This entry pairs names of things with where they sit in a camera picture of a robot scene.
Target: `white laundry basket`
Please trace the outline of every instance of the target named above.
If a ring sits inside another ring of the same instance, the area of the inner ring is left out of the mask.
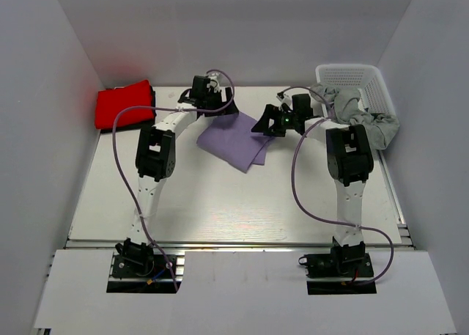
[[[317,82],[343,88],[358,88],[359,105],[370,113],[396,115],[388,89],[377,67],[360,64],[326,64],[316,67]]]

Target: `gray cloth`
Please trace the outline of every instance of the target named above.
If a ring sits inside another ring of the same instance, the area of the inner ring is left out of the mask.
[[[330,84],[315,84],[312,89],[331,104],[333,113],[329,116],[335,117],[339,124],[363,125],[371,148],[385,150],[396,135],[399,129],[397,117],[361,111],[358,108],[358,101],[361,97],[358,89],[341,89]]]

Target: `folded purple cloth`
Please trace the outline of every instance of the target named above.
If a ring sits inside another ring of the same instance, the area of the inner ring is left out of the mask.
[[[199,136],[197,145],[247,172],[251,164],[264,165],[271,137],[252,133],[256,120],[244,114],[217,117]]]

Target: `white table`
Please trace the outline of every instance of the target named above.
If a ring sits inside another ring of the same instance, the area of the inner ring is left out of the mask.
[[[158,106],[174,107],[185,87],[156,87]],[[237,87],[238,108],[259,119],[265,104],[275,103],[284,87]],[[157,121],[167,113],[160,112]],[[199,149],[197,137],[210,124],[201,117],[177,140],[176,169],[160,199],[149,230],[157,241],[173,243],[330,243],[334,227],[305,216],[296,206],[290,185],[292,155],[300,136],[289,131],[267,151],[265,166],[252,166],[247,174]],[[122,167],[134,191],[138,131],[118,133]],[[298,193],[311,212],[336,217],[336,189],[328,173],[325,145],[308,139],[297,164]],[[363,225],[377,227],[401,239],[398,211],[386,187],[381,162],[376,158],[363,195]],[[117,172],[111,135],[99,138],[95,156],[81,193],[69,238],[73,241],[122,241],[127,237],[135,207]],[[385,243],[364,232],[367,244]]]

